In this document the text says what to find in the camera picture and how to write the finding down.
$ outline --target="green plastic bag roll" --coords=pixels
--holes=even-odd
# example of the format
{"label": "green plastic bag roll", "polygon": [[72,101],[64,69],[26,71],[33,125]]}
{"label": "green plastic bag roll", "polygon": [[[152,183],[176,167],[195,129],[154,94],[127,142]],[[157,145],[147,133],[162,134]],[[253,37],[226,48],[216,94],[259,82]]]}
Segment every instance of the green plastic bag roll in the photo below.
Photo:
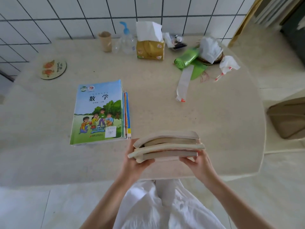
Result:
{"label": "green plastic bag roll", "polygon": [[180,57],[176,58],[174,63],[176,67],[179,69],[183,69],[187,67],[191,62],[196,59],[199,55],[198,48],[188,49],[186,52],[183,53]]}

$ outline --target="textbook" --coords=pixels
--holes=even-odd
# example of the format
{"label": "textbook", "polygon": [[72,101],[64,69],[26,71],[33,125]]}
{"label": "textbook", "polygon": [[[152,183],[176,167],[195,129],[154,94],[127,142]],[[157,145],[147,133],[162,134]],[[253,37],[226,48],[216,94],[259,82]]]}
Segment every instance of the textbook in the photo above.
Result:
{"label": "textbook", "polygon": [[79,85],[70,145],[128,139],[126,97],[121,80]]}
{"label": "textbook", "polygon": [[154,132],[134,143],[134,152],[128,154],[138,163],[147,159],[156,161],[176,160],[179,157],[192,158],[205,149],[198,134],[194,131],[167,130]]}

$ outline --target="clear plastic bottle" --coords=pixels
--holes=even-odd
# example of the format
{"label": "clear plastic bottle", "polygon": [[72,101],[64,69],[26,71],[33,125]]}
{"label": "clear plastic bottle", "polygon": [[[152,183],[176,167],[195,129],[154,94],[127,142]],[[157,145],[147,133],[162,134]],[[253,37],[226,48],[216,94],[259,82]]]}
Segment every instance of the clear plastic bottle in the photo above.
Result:
{"label": "clear plastic bottle", "polygon": [[122,48],[123,52],[127,55],[134,54],[136,52],[135,39],[130,34],[126,23],[125,22],[120,22],[120,23],[125,27],[124,28],[124,34],[119,40],[120,47]]}

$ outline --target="hand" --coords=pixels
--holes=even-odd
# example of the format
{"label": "hand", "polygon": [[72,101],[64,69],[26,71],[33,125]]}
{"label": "hand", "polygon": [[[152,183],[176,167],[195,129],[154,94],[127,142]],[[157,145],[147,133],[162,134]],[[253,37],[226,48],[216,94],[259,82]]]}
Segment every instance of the hand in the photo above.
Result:
{"label": "hand", "polygon": [[192,170],[195,177],[208,189],[216,181],[220,181],[205,150],[198,151],[198,156],[194,157],[194,162],[188,158],[179,158],[179,160],[185,163]]}
{"label": "hand", "polygon": [[135,183],[141,176],[144,169],[146,169],[150,164],[154,163],[154,159],[146,160],[142,163],[137,163],[135,158],[128,158],[128,154],[132,153],[135,148],[133,144],[138,139],[131,139],[129,147],[124,156],[124,162],[122,166],[122,170],[120,172],[119,177],[123,180],[130,181],[131,185]]}

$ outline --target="paper cup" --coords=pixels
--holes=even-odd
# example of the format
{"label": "paper cup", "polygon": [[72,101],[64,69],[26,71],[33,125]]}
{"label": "paper cup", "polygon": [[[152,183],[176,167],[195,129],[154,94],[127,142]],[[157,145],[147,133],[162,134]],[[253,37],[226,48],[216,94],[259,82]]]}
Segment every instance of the paper cup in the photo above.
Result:
{"label": "paper cup", "polygon": [[111,52],[112,45],[111,45],[111,34],[107,31],[103,31],[98,34],[99,39],[102,43],[102,48],[104,52]]}

